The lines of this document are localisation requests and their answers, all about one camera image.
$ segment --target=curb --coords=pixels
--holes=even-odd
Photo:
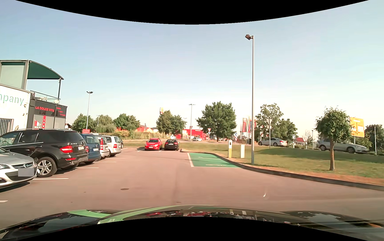
[[[322,182],[322,183],[342,185],[342,186],[348,186],[348,187],[358,187],[358,188],[371,189],[371,190],[384,192],[384,186],[380,186],[380,185],[351,182],[351,181],[341,181],[341,180],[330,179],[330,178],[319,178],[319,177],[307,176],[307,175],[290,173],[290,172],[280,172],[280,171],[273,171],[273,170],[268,170],[268,169],[261,169],[261,168],[256,168],[256,167],[252,167],[252,166],[246,166],[246,165],[240,164],[238,162],[231,161],[231,160],[227,159],[226,157],[222,157],[222,156],[219,156],[219,155],[217,155],[215,153],[211,153],[211,152],[186,151],[183,149],[181,149],[180,152],[202,153],[202,154],[215,155],[218,158],[220,158],[220,159],[222,159],[222,160],[224,160],[230,164],[233,164],[233,165],[236,165],[237,167],[241,167],[243,169],[246,169],[249,171],[254,171],[254,172],[283,176],[283,177],[287,177],[287,178],[298,178],[298,179],[303,179],[303,180],[308,180],[308,181],[316,181],[316,182]]]

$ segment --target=grass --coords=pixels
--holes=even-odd
[[[142,147],[143,141],[124,142],[124,146]],[[180,148],[190,151],[212,152],[227,156],[227,143],[180,141]],[[234,161],[251,164],[251,147],[246,145],[245,158],[240,159],[240,145],[232,146]],[[277,170],[289,170],[294,173],[314,173],[321,177],[346,177],[348,181],[384,185],[384,156],[350,154],[335,151],[335,170],[329,171],[329,151],[305,150],[298,148],[280,148],[255,146],[255,166],[269,167]]]

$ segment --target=balcony railing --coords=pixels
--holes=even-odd
[[[34,90],[30,90],[30,91],[33,92],[33,96],[34,96],[35,100],[46,101],[46,102],[50,102],[50,103],[54,103],[54,104],[59,104],[60,103],[61,99],[59,99],[57,97],[50,96],[50,95],[47,95],[47,94],[43,94],[43,93],[40,93],[40,92],[37,92],[37,91],[34,91]]]

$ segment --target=metal gate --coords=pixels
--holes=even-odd
[[[13,119],[0,118],[0,135],[12,131]]]

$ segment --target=parking lot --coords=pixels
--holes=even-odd
[[[213,158],[125,147],[115,157],[0,190],[0,228],[78,209],[200,204],[384,219],[384,192],[226,168]]]

